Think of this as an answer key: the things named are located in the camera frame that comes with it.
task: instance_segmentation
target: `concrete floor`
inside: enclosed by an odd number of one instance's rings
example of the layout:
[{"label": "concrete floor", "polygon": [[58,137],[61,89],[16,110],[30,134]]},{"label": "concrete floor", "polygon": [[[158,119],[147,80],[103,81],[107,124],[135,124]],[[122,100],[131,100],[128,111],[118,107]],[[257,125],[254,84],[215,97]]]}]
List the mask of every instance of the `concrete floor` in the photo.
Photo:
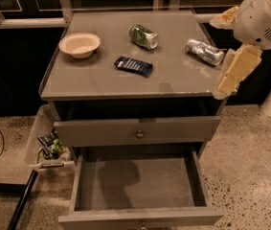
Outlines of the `concrete floor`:
[{"label": "concrete floor", "polygon": [[[6,147],[0,157],[0,183],[26,183],[25,145],[34,117],[0,118]],[[213,226],[179,230],[271,229],[271,118],[257,105],[226,106],[215,137],[200,158],[210,201],[224,217]],[[38,176],[17,229],[62,229],[73,175]],[[0,230],[7,229],[19,195],[0,194]]]}]

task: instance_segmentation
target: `gray countertop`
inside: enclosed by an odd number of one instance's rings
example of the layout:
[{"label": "gray countertop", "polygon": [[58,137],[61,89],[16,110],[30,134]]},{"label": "gray countertop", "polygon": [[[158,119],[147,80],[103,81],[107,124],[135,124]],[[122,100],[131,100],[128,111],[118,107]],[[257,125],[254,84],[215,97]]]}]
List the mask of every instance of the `gray countertop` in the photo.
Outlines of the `gray countertop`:
[{"label": "gray countertop", "polygon": [[[133,24],[159,35],[148,51],[128,36]],[[73,59],[59,52],[41,93],[45,101],[212,96],[219,68],[184,51],[189,38],[206,36],[190,11],[123,11],[75,13],[67,34],[93,33],[101,46],[92,57]],[[117,70],[119,56],[153,64],[148,78]]]}]

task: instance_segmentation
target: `bowl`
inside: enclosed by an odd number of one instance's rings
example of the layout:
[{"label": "bowl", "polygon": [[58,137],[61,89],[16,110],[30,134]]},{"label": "bowl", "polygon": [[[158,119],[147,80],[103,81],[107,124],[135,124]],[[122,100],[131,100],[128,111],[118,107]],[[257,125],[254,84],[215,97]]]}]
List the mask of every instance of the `bowl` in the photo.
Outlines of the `bowl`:
[{"label": "bowl", "polygon": [[58,44],[59,49],[73,58],[88,58],[100,45],[100,39],[95,34],[69,34]]}]

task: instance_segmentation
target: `black pole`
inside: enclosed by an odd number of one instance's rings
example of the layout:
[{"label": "black pole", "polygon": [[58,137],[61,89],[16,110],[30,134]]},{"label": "black pole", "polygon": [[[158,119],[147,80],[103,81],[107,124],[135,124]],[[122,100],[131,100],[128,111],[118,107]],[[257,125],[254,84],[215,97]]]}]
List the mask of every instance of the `black pole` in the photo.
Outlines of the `black pole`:
[{"label": "black pole", "polygon": [[13,216],[11,218],[8,230],[14,230],[15,227],[17,226],[17,223],[18,223],[18,221],[19,221],[19,219],[21,217],[22,211],[23,211],[24,206],[25,206],[25,204],[27,202],[27,199],[28,199],[28,197],[29,197],[29,195],[31,193],[32,187],[34,185],[34,182],[35,182],[37,176],[38,176],[38,172],[36,172],[36,171],[31,172],[30,178],[29,178],[28,183],[27,183],[27,187],[24,190],[22,196],[20,197],[20,199],[18,201],[18,204],[17,204],[17,207],[13,212]]}]

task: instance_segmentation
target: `can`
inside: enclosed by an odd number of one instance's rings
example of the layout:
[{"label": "can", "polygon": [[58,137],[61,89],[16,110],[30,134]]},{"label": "can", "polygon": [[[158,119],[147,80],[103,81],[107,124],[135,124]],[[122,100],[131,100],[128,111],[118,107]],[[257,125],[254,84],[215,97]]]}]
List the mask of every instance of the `can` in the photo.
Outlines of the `can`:
[{"label": "can", "polygon": [[128,35],[134,43],[149,50],[155,49],[158,45],[158,34],[142,25],[131,26]]},{"label": "can", "polygon": [[192,38],[187,41],[185,51],[198,55],[204,61],[214,66],[220,64],[225,55],[224,52],[218,48],[203,41]]}]

